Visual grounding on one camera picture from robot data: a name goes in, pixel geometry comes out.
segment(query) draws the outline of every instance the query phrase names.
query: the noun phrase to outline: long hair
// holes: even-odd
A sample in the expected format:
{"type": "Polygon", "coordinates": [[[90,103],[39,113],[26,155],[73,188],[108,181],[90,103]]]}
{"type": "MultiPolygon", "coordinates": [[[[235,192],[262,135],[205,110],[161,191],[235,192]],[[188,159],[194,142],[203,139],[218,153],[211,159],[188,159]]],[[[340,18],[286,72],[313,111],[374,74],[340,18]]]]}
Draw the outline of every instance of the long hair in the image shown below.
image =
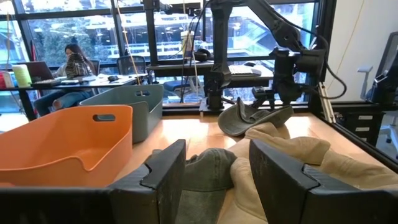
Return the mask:
{"type": "Polygon", "coordinates": [[[79,45],[77,44],[68,44],[65,47],[65,51],[67,51],[67,49],[69,49],[70,51],[72,51],[75,54],[80,54],[81,56],[83,56],[84,61],[87,63],[87,65],[90,67],[91,71],[93,71],[94,74],[96,74],[98,71],[95,69],[93,62],[91,62],[90,60],[87,59],[85,53],[82,51],[82,49],[79,47],[79,45]]]}

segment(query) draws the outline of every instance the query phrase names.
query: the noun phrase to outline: gray bin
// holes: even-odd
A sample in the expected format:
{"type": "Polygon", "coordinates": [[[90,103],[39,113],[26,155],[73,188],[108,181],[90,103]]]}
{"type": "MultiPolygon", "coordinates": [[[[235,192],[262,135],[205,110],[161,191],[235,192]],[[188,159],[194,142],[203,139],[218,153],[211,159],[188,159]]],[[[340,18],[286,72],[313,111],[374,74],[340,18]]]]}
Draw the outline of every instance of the gray bin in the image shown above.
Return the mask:
{"type": "Polygon", "coordinates": [[[132,141],[137,143],[144,141],[162,119],[163,86],[116,87],[84,100],[80,105],[132,106],[132,141]]]}

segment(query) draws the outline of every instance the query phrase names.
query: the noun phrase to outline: bin handle cutout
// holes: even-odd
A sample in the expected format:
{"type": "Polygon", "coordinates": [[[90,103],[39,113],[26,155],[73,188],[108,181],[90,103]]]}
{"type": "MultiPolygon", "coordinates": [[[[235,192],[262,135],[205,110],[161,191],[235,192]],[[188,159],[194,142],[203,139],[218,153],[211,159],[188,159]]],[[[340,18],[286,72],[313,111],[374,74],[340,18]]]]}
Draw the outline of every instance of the bin handle cutout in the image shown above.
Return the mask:
{"type": "Polygon", "coordinates": [[[96,114],[93,115],[93,120],[97,122],[115,121],[116,117],[113,114],[96,114]]]}
{"type": "Polygon", "coordinates": [[[150,93],[148,90],[136,91],[136,96],[149,96],[150,93]]]}

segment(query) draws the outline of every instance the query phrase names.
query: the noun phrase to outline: keyboard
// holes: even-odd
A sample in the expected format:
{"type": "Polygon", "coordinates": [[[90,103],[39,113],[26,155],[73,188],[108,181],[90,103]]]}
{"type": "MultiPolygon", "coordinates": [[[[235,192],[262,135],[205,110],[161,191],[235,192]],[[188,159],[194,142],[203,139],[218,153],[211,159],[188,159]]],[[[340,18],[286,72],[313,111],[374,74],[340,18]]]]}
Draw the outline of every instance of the keyboard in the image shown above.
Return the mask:
{"type": "Polygon", "coordinates": [[[229,70],[233,77],[261,76],[261,71],[245,65],[230,65],[229,70]]]}
{"type": "Polygon", "coordinates": [[[32,87],[52,87],[61,85],[61,80],[50,79],[50,80],[42,80],[38,82],[34,82],[30,84],[32,87]]]}

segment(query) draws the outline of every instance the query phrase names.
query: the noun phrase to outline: headphones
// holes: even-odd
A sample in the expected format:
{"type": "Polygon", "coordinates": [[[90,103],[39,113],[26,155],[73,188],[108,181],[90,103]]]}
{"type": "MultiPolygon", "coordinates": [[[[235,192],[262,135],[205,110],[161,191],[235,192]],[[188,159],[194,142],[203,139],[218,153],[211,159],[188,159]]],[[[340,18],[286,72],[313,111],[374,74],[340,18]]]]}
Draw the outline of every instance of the headphones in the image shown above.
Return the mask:
{"type": "Polygon", "coordinates": [[[211,53],[206,49],[198,49],[193,54],[195,56],[195,60],[197,60],[199,62],[206,62],[207,60],[213,59],[213,57],[211,56],[211,53]]]}

